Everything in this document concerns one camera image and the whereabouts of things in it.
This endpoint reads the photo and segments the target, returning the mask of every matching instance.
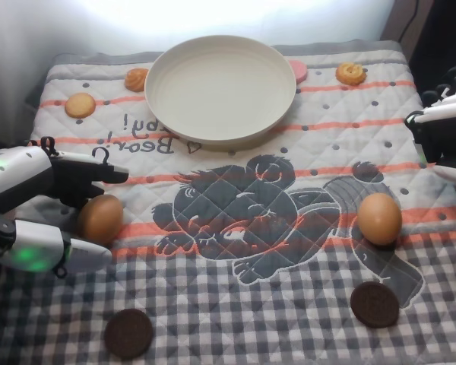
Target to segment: heart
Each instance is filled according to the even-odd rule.
[[[201,145],[201,143],[191,142],[191,141],[188,142],[188,151],[189,151],[189,154],[195,153],[197,150],[201,149],[201,147],[203,147],[203,146]]]

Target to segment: checkered fabric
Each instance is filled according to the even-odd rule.
[[[179,141],[124,88],[127,70],[153,55],[67,56],[51,69],[33,137],[52,135],[63,151],[104,146],[129,168],[126,184],[107,187],[125,229],[97,272],[3,271],[0,364],[122,363],[103,332],[125,308],[154,325],[134,364],[456,362],[456,190],[419,161],[401,123],[421,106],[398,45],[279,50],[309,77],[270,138],[239,151]],[[362,63],[365,84],[339,84],[342,62]],[[81,91],[97,110],[73,120],[63,105]],[[375,250],[354,224],[372,192],[402,209],[395,252]],[[46,198],[17,215],[74,229],[75,212]],[[350,296],[365,281],[396,293],[396,326],[355,318]]]

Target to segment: egg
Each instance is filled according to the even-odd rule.
[[[122,225],[122,203],[113,195],[98,195],[81,209],[77,231],[81,238],[110,248]]]
[[[363,236],[377,246],[392,244],[402,228],[402,212],[392,197],[376,193],[363,199],[357,223]]]

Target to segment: cookie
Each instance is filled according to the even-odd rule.
[[[296,76],[297,84],[300,84],[305,79],[307,79],[307,66],[305,63],[303,63],[301,61],[297,61],[295,59],[289,60],[289,63],[292,67],[292,71],[294,72],[294,75]]]
[[[356,86],[364,82],[366,73],[361,65],[345,62],[336,69],[336,78],[343,84]]]
[[[375,281],[356,287],[351,294],[351,310],[355,317],[371,329],[383,329],[398,320],[398,299],[392,290]]]
[[[149,70],[146,68],[134,68],[125,76],[125,87],[135,93],[140,93],[145,89],[145,78]]]
[[[130,360],[147,351],[153,336],[152,323],[144,312],[124,309],[108,321],[103,340],[109,352]]]
[[[66,101],[64,110],[71,118],[83,119],[93,114],[97,107],[95,99],[87,93],[78,93]]]

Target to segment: plate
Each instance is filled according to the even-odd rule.
[[[289,62],[239,36],[204,36],[159,57],[145,81],[156,118],[189,141],[232,144],[275,125],[296,93]]]

